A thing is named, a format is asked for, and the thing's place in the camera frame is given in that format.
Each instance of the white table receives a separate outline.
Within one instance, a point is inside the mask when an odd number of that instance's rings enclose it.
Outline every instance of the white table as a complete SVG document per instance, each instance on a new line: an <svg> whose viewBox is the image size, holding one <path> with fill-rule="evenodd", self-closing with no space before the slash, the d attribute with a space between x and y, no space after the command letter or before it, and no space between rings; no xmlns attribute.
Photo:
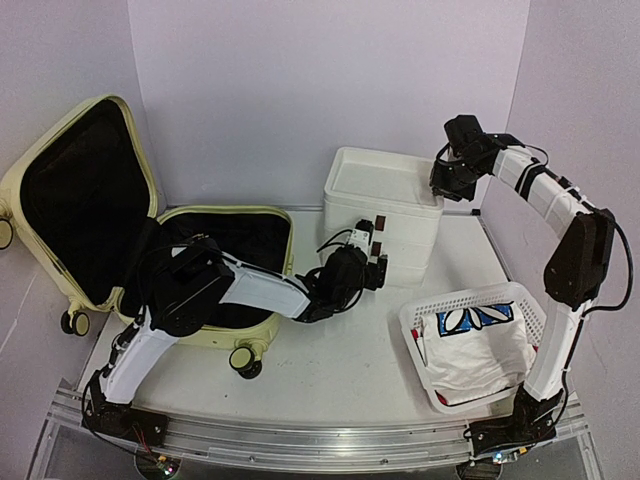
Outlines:
<svg viewBox="0 0 640 480"><path fill-rule="evenodd" d="M315 249L322 213L291 214L294 271L306 273L320 264ZM254 380L231 370L228 351L174 346L145 379L135 403L170 413L277 424L446 422L456 417L431 408L402 339L397 311L411 299L506 280L478 218L447 215L422 287L367 291L355 309L312 325L283 320ZM111 340L122 329L114 316L108 320L82 385L106 362ZM464 417L486 417L508 408L503 401Z"/></svg>

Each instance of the white towel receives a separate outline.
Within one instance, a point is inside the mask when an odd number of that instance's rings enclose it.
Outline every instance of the white towel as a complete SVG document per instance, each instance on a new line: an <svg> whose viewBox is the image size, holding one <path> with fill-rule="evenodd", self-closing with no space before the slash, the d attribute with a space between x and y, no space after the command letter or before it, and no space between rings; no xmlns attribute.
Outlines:
<svg viewBox="0 0 640 480"><path fill-rule="evenodd" d="M447 405L518 385L533 364L515 303L432 313L422 323L427 373Z"/></svg>

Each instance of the suitcase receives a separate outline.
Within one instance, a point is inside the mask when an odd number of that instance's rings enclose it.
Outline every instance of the suitcase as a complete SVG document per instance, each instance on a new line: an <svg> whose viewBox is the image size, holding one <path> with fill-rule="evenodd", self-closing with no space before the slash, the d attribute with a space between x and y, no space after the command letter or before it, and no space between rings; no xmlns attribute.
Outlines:
<svg viewBox="0 0 640 480"><path fill-rule="evenodd" d="M291 272L293 226L283 210L202 205L158 213L131 111L123 99L105 95L69 112L7 171L0 183L0 248L15 231L69 297L61 326L76 335L88 331L87 310L133 321L145 289L136 284L152 274L145 271L151 267L138 274L145 252L195 234L209 235L240 260ZM260 360L279 322L272 312L213 305L207 325L181 343L248 346Z"/></svg>

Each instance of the metal frame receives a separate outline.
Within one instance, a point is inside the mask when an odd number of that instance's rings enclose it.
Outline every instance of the metal frame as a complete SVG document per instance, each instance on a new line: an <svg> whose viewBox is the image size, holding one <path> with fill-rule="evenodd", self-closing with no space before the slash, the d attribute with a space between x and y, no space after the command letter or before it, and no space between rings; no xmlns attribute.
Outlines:
<svg viewBox="0 0 640 480"><path fill-rule="evenodd" d="M42 479L60 426L81 427L80 393L60 388L47 416L29 479ZM273 425L170 415L159 453L197 462L257 470L308 473L400 472L457 465L471 458L465 420L381 426ZM582 407L570 402L558 425L562 441L578 437L589 480L601 478ZM132 450L136 445L117 439Z"/></svg>

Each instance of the white wall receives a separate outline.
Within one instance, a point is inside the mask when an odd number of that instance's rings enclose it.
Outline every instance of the white wall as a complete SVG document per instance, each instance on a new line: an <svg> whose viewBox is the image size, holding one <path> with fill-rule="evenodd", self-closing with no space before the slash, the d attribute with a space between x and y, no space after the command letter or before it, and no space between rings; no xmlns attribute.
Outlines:
<svg viewBox="0 0 640 480"><path fill-rule="evenodd" d="M114 92L148 132L126 0L0 0L0 175L85 98ZM0 252L0 477L23 478L61 378L78 379L98 325L60 330L68 303L19 241Z"/></svg>
<svg viewBox="0 0 640 480"><path fill-rule="evenodd" d="M131 0L168 202L320 205L340 146L432 157L464 112L504 130L528 6Z"/></svg>
<svg viewBox="0 0 640 480"><path fill-rule="evenodd" d="M640 263L640 3L532 0L508 131L546 148L551 169L609 207ZM543 297L542 271L556 244L543 222L491 183L483 215L514 276ZM622 248L603 288L617 303L626 285ZM640 469L640 302L598 313L587 325L571 376L607 478Z"/></svg>

